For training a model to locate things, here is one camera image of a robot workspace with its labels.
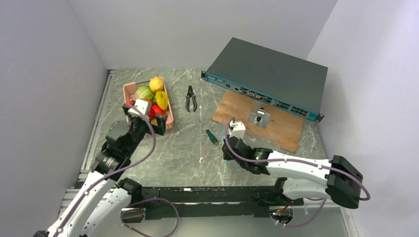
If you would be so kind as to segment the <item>clear zip top bag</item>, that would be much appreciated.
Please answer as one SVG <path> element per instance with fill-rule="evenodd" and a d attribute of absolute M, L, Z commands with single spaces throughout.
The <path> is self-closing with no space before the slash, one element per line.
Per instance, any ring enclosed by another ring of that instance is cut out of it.
<path fill-rule="evenodd" d="M 221 120 L 221 148 L 223 149 L 224 145 L 225 145 L 225 122 L 222 119 Z M 224 159 L 224 151 L 222 150 L 222 158 L 223 158 L 223 175 L 226 174 L 227 172 L 227 168 L 228 168 L 228 161 Z"/>

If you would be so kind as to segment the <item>green cabbage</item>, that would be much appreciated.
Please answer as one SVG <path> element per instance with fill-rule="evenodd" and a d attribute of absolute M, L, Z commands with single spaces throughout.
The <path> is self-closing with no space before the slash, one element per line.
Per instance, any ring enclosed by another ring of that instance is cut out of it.
<path fill-rule="evenodd" d="M 134 93 L 137 99 L 148 99 L 152 100 L 155 96 L 154 92 L 150 89 L 149 86 L 140 86 Z"/>

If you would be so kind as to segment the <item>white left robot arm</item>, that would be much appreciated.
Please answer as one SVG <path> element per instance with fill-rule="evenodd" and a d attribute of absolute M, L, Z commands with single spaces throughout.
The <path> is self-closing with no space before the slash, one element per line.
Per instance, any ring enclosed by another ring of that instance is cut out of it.
<path fill-rule="evenodd" d="M 96 157 L 79 192 L 61 216 L 36 237 L 94 237 L 111 214 L 142 201 L 142 186 L 130 179 L 119 180 L 128 168 L 130 158 L 146 134 L 164 135 L 166 116 L 157 115 L 156 124 L 147 118 L 129 116 L 113 123 L 106 135 L 101 153 Z"/>

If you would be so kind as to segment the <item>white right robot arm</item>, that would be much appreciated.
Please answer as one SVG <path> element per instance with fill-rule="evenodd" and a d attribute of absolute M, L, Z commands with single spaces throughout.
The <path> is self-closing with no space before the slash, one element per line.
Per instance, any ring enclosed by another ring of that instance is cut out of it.
<path fill-rule="evenodd" d="M 224 140 L 223 158 L 234 160 L 252 174 L 278 176 L 279 187 L 272 192 L 278 205 L 299 198 L 330 199 L 335 204 L 357 209 L 370 199 L 363 175 L 346 158 L 308 159 L 286 155 L 268 148 L 252 148 L 243 140 L 229 136 Z"/>

